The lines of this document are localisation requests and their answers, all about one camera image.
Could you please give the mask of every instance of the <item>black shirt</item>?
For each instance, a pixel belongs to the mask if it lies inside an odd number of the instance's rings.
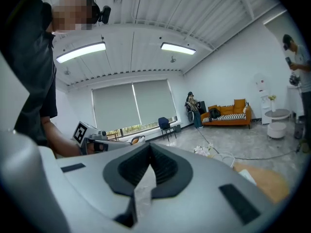
[[[51,21],[49,4],[22,0],[6,24],[1,43],[6,61],[30,93],[15,129],[41,146],[47,146],[47,139],[40,118],[57,116],[54,35],[46,32]]]

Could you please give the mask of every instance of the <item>man in white t-shirt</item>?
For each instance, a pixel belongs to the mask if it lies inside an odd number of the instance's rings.
[[[289,49],[295,53],[295,63],[290,65],[290,69],[299,70],[301,98],[305,112],[306,133],[305,139],[311,148],[311,58],[309,52],[302,45],[297,45],[288,35],[283,36],[284,49]]]

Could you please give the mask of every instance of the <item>smartphone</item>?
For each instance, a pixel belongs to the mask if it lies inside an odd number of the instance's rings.
[[[288,66],[290,67],[291,64],[292,64],[291,59],[290,59],[289,57],[286,57],[285,60],[286,60],[286,62],[287,62],[287,64],[288,64]]]

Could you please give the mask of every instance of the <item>gray marble floor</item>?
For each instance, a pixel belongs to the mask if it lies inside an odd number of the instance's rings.
[[[236,158],[270,158],[295,150],[298,145],[298,140],[293,137],[294,123],[288,120],[284,120],[283,122],[287,124],[287,133],[282,139],[269,140],[267,137],[267,125],[257,122],[252,123],[250,130],[245,126],[207,126],[202,129],[196,129],[194,126],[190,126],[177,133],[177,139],[172,135],[170,141],[167,138],[160,138],[153,142],[178,147],[181,150],[193,151],[196,146],[207,147],[207,141],[209,141],[218,152],[229,151]],[[300,151],[268,160],[237,159],[236,161],[274,170],[283,175],[290,189],[293,189],[299,180],[308,158],[308,154]],[[152,168],[149,167],[135,190],[138,218],[143,217],[150,207],[150,191],[155,186],[155,174]]]

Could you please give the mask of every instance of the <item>brown leather sofa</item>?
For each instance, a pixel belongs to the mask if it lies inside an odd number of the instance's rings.
[[[227,116],[227,117],[235,117],[237,115],[241,115],[241,112],[243,113],[243,108],[241,108],[241,104],[243,104],[244,101],[244,107],[245,107],[245,100],[235,100],[234,105],[230,106],[211,106],[208,108],[210,110],[211,108],[217,108],[222,116]],[[238,119],[230,119],[230,120],[213,120],[211,122],[204,120],[204,118],[209,117],[209,112],[204,113],[201,115],[201,122],[203,126],[207,125],[224,125],[224,126],[229,126],[229,125],[248,125],[248,128],[250,129],[250,124],[251,124],[251,119],[252,119],[252,114],[251,114],[251,106],[248,105],[246,110],[245,110],[246,118],[238,118]]]

